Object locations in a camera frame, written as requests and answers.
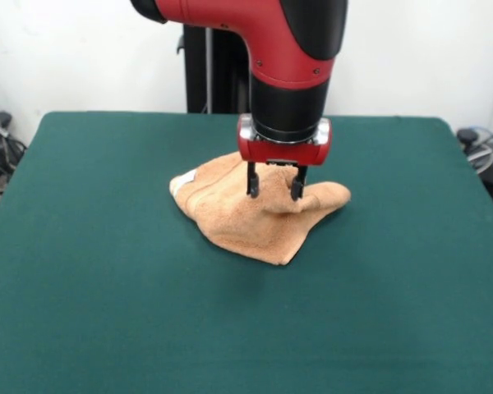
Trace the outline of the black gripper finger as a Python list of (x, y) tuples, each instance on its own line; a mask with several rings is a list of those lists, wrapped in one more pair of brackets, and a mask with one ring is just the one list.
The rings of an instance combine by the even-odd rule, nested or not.
[(256, 164), (254, 162), (247, 163), (247, 189), (246, 194), (253, 199), (257, 198), (260, 192), (259, 176), (256, 172)]
[(291, 198), (293, 201), (298, 201), (303, 196), (303, 191), (306, 184), (307, 170), (308, 170), (307, 166), (297, 167), (297, 175), (293, 178), (291, 189), (290, 189)]

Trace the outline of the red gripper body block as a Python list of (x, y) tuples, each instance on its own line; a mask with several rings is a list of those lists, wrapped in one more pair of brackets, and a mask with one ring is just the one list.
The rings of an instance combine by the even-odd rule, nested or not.
[(237, 123), (239, 153), (244, 161), (251, 163), (320, 166), (329, 154), (332, 137), (332, 122), (328, 118), (320, 119), (311, 138), (292, 144), (262, 137), (254, 128), (251, 114), (242, 114)]

